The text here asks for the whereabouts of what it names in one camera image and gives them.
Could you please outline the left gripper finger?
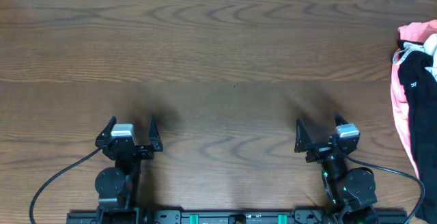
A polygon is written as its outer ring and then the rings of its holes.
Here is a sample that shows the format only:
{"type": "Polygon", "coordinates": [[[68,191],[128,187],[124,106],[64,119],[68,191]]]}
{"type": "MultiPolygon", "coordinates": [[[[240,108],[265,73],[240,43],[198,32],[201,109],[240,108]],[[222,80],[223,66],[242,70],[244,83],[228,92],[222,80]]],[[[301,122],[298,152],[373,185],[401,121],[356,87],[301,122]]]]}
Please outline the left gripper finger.
{"type": "Polygon", "coordinates": [[[97,143],[108,143],[111,140],[111,131],[113,130],[114,125],[116,125],[116,122],[117,119],[113,116],[101,133],[96,137],[97,143]]]}
{"type": "Polygon", "coordinates": [[[161,138],[154,118],[150,121],[150,129],[147,137],[152,145],[161,145],[161,138]]]}

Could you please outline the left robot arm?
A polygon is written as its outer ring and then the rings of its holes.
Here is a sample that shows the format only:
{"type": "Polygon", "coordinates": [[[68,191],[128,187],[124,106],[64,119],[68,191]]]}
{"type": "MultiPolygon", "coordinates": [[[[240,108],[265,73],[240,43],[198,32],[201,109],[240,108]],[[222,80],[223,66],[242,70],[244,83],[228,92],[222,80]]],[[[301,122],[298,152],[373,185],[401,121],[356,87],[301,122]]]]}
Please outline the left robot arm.
{"type": "Polygon", "coordinates": [[[95,145],[114,166],[103,169],[96,177],[98,193],[97,223],[153,223],[151,211],[138,207],[137,189],[141,162],[152,160],[163,150],[156,121],[150,121],[148,144],[136,144],[133,124],[118,124],[112,117],[96,137],[95,145]]]}

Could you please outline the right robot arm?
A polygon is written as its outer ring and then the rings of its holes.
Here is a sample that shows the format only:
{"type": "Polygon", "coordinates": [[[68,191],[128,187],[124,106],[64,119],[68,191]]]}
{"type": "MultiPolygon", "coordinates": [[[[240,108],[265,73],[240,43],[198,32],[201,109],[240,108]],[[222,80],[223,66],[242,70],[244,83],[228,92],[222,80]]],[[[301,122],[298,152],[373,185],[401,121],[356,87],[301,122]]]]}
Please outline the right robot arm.
{"type": "Polygon", "coordinates": [[[358,128],[335,116],[335,133],[326,142],[312,142],[302,120],[296,121],[295,153],[305,153],[307,163],[322,167],[324,190],[333,207],[322,215],[322,223],[378,223],[373,204],[377,202],[373,171],[350,169],[347,156],[357,149],[358,128]]]}

